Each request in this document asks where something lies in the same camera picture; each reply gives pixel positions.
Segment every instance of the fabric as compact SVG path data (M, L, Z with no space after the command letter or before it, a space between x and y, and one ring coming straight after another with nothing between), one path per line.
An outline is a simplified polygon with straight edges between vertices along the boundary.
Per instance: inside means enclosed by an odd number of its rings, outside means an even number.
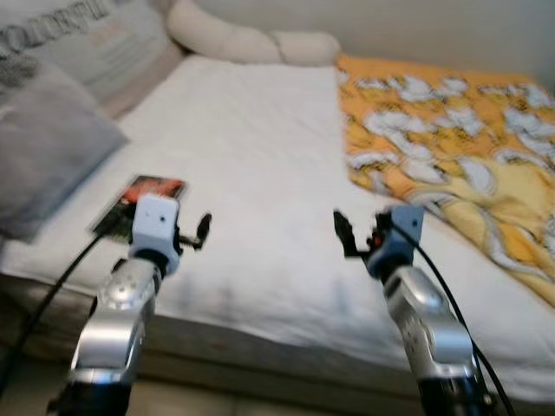
M400 202L345 175L333 67L193 55L119 124L130 144L77 189L32 245L6 243L4 274L54 282L135 174L184 179L191 186L181 232L194 232L207 211L212 226L203 249L186 250L164 279L157 315L409 371L382 285L360 261L343 258L334 232L338 208L362 249L375 214ZM425 217L421 243L507 392L554 402L551 308L434 216ZM94 295L127 252L125 244L100 242L64 287ZM416 264L426 270L419 257Z
M168 39L167 0L3 0L0 59L25 53L82 83L115 117L180 62Z
M12 76L0 75L0 87L3 78L20 76L20 60L10 65ZM10 61L5 58L0 68ZM96 111L95 100L62 71L46 64L33 71L0 103L0 234L25 241L126 141Z
M203 11L193 0L179 0L167 18L172 37L186 48L240 63L330 65L341 50L332 35L312 32L272 32L225 22Z
M555 101L521 75L342 56L351 179L425 205L555 306Z
M37 59L26 55L11 55L0 59L0 106L32 81L39 67Z

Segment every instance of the book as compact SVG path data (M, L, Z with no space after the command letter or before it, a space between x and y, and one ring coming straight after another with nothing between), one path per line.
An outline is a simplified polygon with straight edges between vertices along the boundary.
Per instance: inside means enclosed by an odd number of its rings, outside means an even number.
M128 244L133 227L134 206L142 195L154 193L179 199L186 188L186 182L180 179L138 175L129 182L106 213L95 223L92 231L98 235L108 227L110 231L105 237Z

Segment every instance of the white fabric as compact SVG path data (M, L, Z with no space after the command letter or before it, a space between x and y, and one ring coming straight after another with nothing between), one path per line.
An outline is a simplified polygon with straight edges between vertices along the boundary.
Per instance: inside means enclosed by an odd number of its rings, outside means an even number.
M178 55L161 9L163 0L2 0L0 59L24 53L53 63L117 114Z
M241 63L330 65L341 48L320 32L273 32L225 22L203 11L193 0L179 0L167 18L170 35L186 48L211 58Z
M381 284L343 259L334 208L362 246L394 203L351 184L342 158L333 68L186 59L121 122L132 139L29 246L7 243L2 272L52 283L91 238L88 226L135 173L190 181L180 227L213 215L200 252L186 250L157 313L408 368ZM459 301L507 392L555 401L555 318L546 304L427 216L422 246ZM126 247L102 242L68 287L94 294Z
M317 67L331 65L341 52L337 39L324 32L271 32L283 57L290 65Z

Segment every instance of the white pillow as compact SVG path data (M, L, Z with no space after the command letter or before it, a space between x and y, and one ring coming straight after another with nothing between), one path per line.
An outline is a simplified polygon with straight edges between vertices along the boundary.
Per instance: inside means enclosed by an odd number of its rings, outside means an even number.
M341 48L325 33L273 32L225 22L203 11L193 0L179 0L167 17L170 35L192 51L240 63L330 65Z
M0 0L0 60L54 63L110 115L134 107L182 60L167 37L170 0Z
M271 32L284 62L317 67L331 65L341 52L337 39L323 32Z
M244 63L281 62L276 44L256 29L224 22L192 0L179 0L167 16L170 35L186 48L211 58Z

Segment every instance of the white bed sheet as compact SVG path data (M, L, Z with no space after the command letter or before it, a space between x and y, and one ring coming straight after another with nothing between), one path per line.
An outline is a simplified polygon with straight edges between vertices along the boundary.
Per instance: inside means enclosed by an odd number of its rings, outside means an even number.
M191 57L121 128L132 143L87 180L32 245L7 243L2 272L54 282L134 174L179 177L191 183L181 230L193 232L206 211L212 230L206 247L186 250L165 280L158 314L408 368L381 284L360 261L343 259L334 233L332 212L340 208L362 246L374 214L395 201L347 178L333 68ZM555 401L552 310L429 215L422 246L507 392ZM93 295L126 249L101 242L67 287Z

